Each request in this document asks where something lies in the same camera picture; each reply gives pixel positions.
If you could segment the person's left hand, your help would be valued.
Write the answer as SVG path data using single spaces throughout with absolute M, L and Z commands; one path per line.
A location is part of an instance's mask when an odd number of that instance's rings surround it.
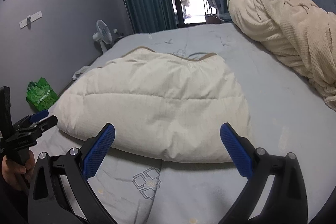
M 26 161 L 25 165 L 19 165 L 16 162 L 10 161 L 6 156 L 2 160 L 2 176 L 9 185 L 11 185 L 15 190 L 22 190 L 22 185 L 18 178 L 21 175 L 30 182 L 34 173 L 35 158 L 31 150 L 29 150 L 29 159 Z

